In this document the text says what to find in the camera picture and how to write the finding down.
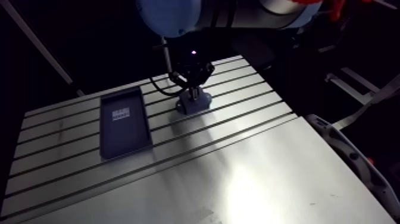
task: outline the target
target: dark background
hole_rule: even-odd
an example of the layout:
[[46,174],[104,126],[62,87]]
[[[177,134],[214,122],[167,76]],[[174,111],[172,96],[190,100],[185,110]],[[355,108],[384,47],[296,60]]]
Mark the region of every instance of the dark background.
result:
[[[132,0],[17,0],[13,4],[86,94],[166,72],[162,52],[152,50],[161,43],[160,37],[142,23]],[[370,4],[356,10],[348,7],[343,17],[333,24],[322,15],[303,35],[296,35],[296,29],[203,30],[171,40],[171,54],[176,62],[188,49],[206,51],[210,61],[240,53],[297,114],[314,113],[335,122],[361,105],[326,83],[327,73],[340,76],[339,69],[347,66],[381,88],[400,72],[399,13]],[[0,191],[4,192],[24,112],[77,95],[2,7],[0,22],[1,117],[5,120]],[[318,53],[339,39],[335,50]],[[400,125],[399,110],[399,99],[392,98],[344,130],[397,189],[399,181],[389,169],[400,161],[399,132],[393,128]]]

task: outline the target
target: label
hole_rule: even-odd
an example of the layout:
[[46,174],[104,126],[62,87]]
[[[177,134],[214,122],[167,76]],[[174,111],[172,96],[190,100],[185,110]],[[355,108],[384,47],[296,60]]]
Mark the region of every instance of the label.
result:
[[116,121],[116,120],[121,120],[124,119],[126,117],[129,117],[130,113],[129,113],[129,107],[126,108],[122,108],[119,110],[114,110],[112,112],[112,120]]

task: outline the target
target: red object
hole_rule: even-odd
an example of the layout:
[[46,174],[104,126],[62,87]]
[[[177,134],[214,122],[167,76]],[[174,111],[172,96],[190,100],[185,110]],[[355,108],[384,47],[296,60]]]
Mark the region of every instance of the red object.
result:
[[371,157],[367,157],[367,160],[368,160],[372,165],[375,165],[375,162],[374,162],[374,160],[373,160]]
[[338,21],[340,19],[345,2],[346,0],[333,0],[332,12],[329,15],[331,21]]

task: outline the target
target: metal bar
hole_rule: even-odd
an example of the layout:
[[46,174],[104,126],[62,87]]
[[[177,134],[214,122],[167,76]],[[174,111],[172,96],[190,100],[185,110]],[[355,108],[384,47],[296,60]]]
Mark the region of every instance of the metal bar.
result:
[[373,104],[377,104],[384,99],[390,98],[396,91],[400,89],[400,74],[394,77],[386,86],[384,86],[379,92],[377,92],[366,105],[363,105],[357,112],[351,114],[348,117],[343,118],[335,122],[332,126],[337,130],[341,130],[356,121],[364,112],[371,107]]
[[357,90],[355,90],[353,87],[349,86],[342,79],[338,78],[337,76],[335,76],[331,73],[327,75],[327,79],[330,80],[332,83],[334,83],[339,88],[343,89],[345,92],[347,92],[350,96],[352,96],[354,99],[356,99],[358,102],[362,103],[363,105],[365,105],[366,103],[369,102],[369,100],[371,100],[371,97],[369,95],[362,95]]
[[[57,73],[64,79],[64,81],[70,85],[73,80],[67,74],[67,72],[63,69],[63,67],[59,64],[59,62],[54,58],[54,56],[47,50],[44,44],[39,40],[33,30],[29,27],[29,25],[24,21],[19,12],[14,8],[12,3],[9,0],[1,0],[0,4],[4,7],[6,12],[11,16],[11,18],[17,23],[18,27],[22,30],[23,33],[28,37],[28,39],[32,42],[32,44],[39,50],[39,52],[46,58],[47,62],[57,71]],[[83,96],[83,92],[78,89],[76,91],[78,96]]]
[[359,74],[357,74],[355,71],[353,71],[347,67],[344,67],[341,70],[344,73],[348,74],[353,79],[355,79],[357,82],[359,82],[360,84],[362,84],[363,86],[365,86],[366,88],[371,90],[372,92],[374,92],[374,93],[379,92],[380,89],[378,87],[376,87],[374,84],[370,83],[367,79],[365,79],[362,76],[360,76]]
[[164,39],[164,37],[161,37],[161,43],[165,45],[165,47],[163,47],[165,63],[167,63],[168,73],[171,73],[173,70],[171,65],[170,51],[168,49],[167,41]]

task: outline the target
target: gray object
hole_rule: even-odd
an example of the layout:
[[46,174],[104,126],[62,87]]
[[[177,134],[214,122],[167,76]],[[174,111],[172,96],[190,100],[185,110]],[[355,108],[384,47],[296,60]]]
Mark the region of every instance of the gray object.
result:
[[263,7],[276,14],[290,14],[303,10],[307,5],[291,0],[258,0]]
[[[394,223],[242,57],[213,65],[210,108],[191,116],[142,81],[27,112],[25,130],[40,135],[16,148],[2,223]],[[85,113],[132,86],[153,149],[104,161],[99,114]]]
[[307,121],[324,140],[352,167],[364,185],[378,198],[389,214],[400,220],[400,202],[386,178],[368,161],[364,154],[329,122],[312,114]]

